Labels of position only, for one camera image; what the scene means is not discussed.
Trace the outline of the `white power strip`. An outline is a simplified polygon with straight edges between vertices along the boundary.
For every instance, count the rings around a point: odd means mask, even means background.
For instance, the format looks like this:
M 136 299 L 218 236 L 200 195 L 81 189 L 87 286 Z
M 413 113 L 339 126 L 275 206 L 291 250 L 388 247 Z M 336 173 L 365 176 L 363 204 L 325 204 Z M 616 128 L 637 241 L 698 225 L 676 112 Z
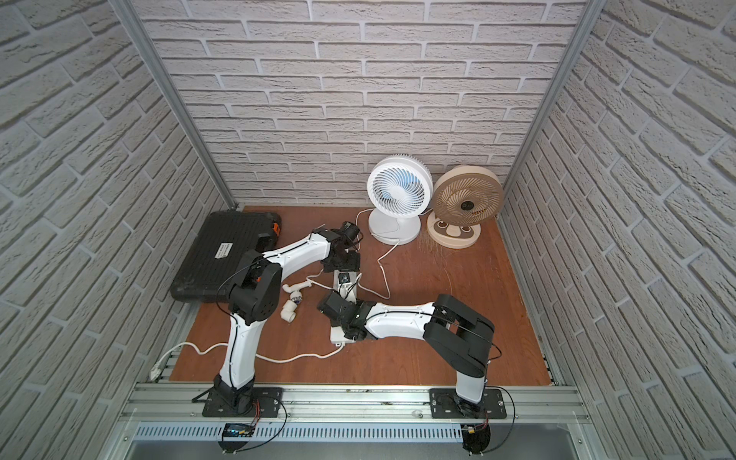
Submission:
M 358 281 L 359 272 L 356 271 L 336 271 L 333 275 L 333 289 L 339 295 L 350 302 L 357 300 L 356 281 Z M 331 321 L 330 341 L 337 347 L 344 347 L 349 343 L 355 343 L 354 339 L 345 337 L 345 333 L 337 320 Z

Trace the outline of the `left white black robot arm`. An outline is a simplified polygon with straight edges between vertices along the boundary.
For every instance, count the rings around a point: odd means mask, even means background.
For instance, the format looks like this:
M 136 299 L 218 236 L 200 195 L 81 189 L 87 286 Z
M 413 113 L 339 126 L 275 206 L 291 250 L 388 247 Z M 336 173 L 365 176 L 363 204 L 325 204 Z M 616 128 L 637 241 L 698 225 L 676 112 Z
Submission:
M 357 270 L 359 241 L 360 228 L 344 222 L 337 229 L 316 229 L 291 245 L 263 253 L 249 250 L 243 255 L 239 269 L 222 283 L 228 301 L 230 334 L 213 389 L 227 406 L 238 413 L 251 407 L 260 336 L 266 320 L 279 306 L 283 281 L 316 262 L 327 272 Z

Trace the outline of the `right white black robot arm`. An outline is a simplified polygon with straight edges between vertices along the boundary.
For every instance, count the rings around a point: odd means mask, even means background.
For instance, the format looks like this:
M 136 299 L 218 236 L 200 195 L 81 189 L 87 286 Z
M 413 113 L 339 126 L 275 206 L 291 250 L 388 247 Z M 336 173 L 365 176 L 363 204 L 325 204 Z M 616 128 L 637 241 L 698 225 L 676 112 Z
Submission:
M 329 293 L 317 309 L 354 342 L 365 339 L 411 338 L 425 341 L 456 372 L 458 401 L 479 406 L 495 326 L 491 320 L 449 294 L 416 306 L 350 302 Z

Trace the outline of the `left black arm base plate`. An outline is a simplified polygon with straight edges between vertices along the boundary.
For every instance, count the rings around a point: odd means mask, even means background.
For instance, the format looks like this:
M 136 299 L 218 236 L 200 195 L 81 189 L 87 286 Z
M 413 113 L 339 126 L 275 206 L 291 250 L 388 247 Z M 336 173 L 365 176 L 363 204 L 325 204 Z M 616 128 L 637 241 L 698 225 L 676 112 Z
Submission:
M 281 412 L 283 387 L 267 386 L 246 388 L 232 395 L 226 388 L 212 387 L 204 398 L 202 416 L 205 418 L 255 418 L 256 411 L 265 418 L 276 418 Z

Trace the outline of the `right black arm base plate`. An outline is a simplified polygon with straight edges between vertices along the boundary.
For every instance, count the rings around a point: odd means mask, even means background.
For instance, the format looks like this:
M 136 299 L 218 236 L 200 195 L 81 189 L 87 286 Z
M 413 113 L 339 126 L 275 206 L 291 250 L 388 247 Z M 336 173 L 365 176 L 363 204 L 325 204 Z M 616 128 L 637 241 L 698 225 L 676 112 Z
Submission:
M 480 402 L 468 402 L 460 398 L 452 388 L 429 389 L 429 408 L 433 419 L 482 419 L 507 418 L 502 392 L 496 387 L 486 387 Z

